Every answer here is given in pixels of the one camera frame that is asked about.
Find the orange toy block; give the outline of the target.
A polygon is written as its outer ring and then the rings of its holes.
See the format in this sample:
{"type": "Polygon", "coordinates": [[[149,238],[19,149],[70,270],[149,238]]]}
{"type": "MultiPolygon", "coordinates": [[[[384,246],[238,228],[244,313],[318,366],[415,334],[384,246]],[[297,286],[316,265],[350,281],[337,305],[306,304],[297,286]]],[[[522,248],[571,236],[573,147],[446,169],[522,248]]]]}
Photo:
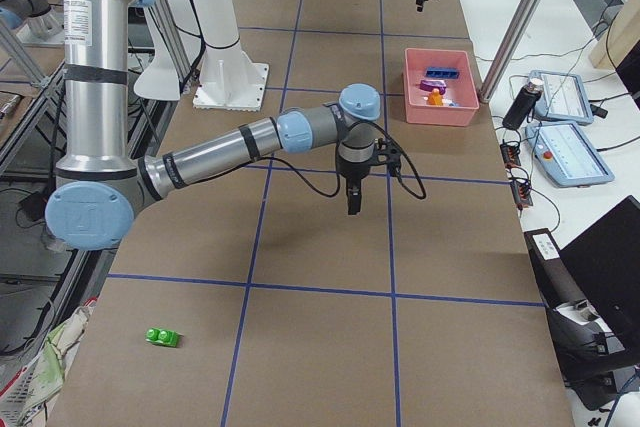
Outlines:
{"type": "Polygon", "coordinates": [[[431,106],[443,106],[444,98],[439,88],[433,89],[427,96],[427,103],[431,106]]]}

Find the far teach pendant tablet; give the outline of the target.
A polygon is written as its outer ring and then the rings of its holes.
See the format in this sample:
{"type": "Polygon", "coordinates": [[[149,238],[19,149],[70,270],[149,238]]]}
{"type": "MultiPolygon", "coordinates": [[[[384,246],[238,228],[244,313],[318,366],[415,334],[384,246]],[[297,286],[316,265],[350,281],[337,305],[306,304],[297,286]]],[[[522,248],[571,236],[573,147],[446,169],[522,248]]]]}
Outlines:
{"type": "Polygon", "coordinates": [[[532,70],[529,76],[543,82],[543,94],[534,107],[535,119],[575,121],[579,125],[593,122],[592,109],[580,75],[532,70]]]}

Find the teach pendant tablet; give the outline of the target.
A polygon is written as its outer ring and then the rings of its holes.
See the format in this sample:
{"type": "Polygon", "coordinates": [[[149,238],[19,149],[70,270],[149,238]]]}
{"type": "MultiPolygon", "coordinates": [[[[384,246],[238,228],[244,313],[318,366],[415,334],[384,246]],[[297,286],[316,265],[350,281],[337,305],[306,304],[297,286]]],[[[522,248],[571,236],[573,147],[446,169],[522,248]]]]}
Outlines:
{"type": "Polygon", "coordinates": [[[612,182],[615,175],[574,121],[534,122],[525,137],[547,177],[560,188],[612,182]]]}
{"type": "Polygon", "coordinates": [[[593,122],[592,109],[580,75],[532,70],[529,76],[543,82],[543,94],[534,107],[535,119],[575,121],[579,125],[593,122]]]}

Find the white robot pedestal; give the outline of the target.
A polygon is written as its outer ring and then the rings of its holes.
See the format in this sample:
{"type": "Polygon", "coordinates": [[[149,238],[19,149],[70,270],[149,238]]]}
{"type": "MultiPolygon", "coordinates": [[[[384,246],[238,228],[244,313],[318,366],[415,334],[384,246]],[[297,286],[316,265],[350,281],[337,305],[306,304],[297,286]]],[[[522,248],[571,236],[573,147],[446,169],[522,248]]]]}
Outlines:
{"type": "Polygon", "coordinates": [[[193,0],[205,44],[194,106],[258,111],[269,66],[254,63],[240,40],[233,0],[193,0]]]}

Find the orange usb hub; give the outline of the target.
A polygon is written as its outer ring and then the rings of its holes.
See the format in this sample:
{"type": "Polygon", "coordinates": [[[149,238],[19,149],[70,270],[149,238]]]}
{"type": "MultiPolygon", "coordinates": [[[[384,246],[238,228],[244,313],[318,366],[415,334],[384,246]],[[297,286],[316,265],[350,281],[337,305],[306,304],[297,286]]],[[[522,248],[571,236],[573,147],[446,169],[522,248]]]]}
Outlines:
{"type": "Polygon", "coordinates": [[[518,143],[502,142],[500,152],[506,169],[521,166],[520,147],[518,143]]]}
{"type": "Polygon", "coordinates": [[[514,204],[519,211],[533,206],[531,188],[527,182],[513,179],[510,181],[510,188],[514,204]]]}

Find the black laptop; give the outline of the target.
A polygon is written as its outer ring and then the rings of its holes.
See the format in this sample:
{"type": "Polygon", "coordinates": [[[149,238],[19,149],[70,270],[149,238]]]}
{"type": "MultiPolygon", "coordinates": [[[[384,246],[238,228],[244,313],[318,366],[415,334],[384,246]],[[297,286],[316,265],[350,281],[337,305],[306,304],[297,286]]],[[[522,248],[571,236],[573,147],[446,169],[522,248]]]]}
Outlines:
{"type": "Polygon", "coordinates": [[[627,348],[639,346],[639,201],[629,195],[560,251],[572,278],[627,348]]]}

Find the pink plastic box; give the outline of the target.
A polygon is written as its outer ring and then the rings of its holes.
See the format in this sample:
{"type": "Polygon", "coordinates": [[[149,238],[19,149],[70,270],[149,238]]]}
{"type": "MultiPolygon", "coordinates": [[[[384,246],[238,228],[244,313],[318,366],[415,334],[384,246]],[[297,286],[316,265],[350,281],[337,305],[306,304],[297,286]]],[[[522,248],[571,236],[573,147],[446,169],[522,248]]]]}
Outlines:
{"type": "Polygon", "coordinates": [[[408,123],[466,127],[479,110],[464,51],[407,48],[403,79],[408,123]]]}

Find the green toy block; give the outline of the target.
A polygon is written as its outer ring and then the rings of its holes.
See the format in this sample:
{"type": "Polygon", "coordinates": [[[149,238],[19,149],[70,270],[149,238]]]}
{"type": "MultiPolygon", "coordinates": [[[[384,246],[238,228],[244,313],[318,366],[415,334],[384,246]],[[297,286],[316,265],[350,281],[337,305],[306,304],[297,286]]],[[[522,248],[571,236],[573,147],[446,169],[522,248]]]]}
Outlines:
{"type": "Polygon", "coordinates": [[[176,348],[180,335],[170,329],[149,328],[145,334],[145,340],[153,345],[176,348]]]}

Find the aluminium frame post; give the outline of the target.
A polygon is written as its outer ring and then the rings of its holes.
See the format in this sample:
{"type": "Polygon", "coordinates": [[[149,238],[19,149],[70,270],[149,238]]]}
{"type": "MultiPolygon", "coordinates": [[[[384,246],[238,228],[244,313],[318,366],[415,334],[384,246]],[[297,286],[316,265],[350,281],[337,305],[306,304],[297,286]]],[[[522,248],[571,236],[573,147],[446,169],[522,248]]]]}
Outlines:
{"type": "Polygon", "coordinates": [[[491,100],[540,1],[520,0],[478,92],[481,103],[491,100]]]}

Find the black box with label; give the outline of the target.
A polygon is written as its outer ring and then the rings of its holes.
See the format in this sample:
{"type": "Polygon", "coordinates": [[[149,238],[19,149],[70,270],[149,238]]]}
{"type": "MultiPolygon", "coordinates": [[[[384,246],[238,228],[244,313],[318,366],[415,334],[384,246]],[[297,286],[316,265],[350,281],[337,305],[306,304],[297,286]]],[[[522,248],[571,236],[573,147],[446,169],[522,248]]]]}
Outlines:
{"type": "Polygon", "coordinates": [[[526,231],[523,235],[547,307],[553,310],[568,307],[586,320],[599,318],[595,307],[561,259],[560,249],[551,232],[543,228],[526,231]]]}

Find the near teach pendant tablet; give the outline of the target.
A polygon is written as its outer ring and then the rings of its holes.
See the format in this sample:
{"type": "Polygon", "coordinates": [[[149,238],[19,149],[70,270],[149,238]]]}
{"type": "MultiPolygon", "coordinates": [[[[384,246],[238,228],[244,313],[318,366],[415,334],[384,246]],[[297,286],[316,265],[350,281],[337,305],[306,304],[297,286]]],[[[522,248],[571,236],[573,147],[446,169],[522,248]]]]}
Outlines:
{"type": "Polygon", "coordinates": [[[534,122],[525,137],[547,177],[560,188],[612,182],[615,175],[574,121],[534,122]]]}

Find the long blue toy block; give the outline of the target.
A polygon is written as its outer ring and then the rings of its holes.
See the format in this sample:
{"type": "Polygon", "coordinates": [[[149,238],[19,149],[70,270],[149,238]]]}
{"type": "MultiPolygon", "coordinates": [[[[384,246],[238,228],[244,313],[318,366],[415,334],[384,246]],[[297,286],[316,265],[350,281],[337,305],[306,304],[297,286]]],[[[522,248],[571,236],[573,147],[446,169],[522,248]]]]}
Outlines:
{"type": "Polygon", "coordinates": [[[458,79],[460,72],[453,67],[431,66],[425,69],[424,76],[432,79],[458,79]]]}

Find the purple toy block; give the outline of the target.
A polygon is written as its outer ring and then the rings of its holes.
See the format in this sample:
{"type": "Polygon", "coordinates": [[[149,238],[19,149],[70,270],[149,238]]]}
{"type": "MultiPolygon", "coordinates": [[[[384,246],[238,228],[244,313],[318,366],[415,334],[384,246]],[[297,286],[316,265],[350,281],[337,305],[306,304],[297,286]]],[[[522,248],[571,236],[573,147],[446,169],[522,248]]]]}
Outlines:
{"type": "Polygon", "coordinates": [[[442,95],[446,93],[446,82],[441,79],[429,79],[424,78],[419,82],[419,89],[427,92],[431,92],[433,89],[439,88],[442,95]]]}

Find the black water bottle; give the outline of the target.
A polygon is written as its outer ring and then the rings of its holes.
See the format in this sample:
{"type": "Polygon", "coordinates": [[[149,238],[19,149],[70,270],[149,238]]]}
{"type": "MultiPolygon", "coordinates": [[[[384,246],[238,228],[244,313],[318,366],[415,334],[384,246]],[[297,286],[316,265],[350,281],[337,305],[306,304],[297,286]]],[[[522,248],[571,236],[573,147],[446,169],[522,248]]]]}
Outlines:
{"type": "Polygon", "coordinates": [[[544,82],[538,77],[531,77],[516,95],[511,107],[502,120],[507,130],[518,130],[529,115],[544,90],[544,82]]]}

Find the cloth bag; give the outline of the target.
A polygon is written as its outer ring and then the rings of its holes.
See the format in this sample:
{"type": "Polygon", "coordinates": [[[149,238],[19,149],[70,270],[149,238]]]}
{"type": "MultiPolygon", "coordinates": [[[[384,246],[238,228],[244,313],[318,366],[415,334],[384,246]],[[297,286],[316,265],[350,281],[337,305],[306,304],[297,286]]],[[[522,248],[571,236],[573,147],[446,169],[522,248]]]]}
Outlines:
{"type": "Polygon", "coordinates": [[[98,302],[88,299],[45,338],[40,352],[1,389],[2,426],[45,426],[98,302]]]}

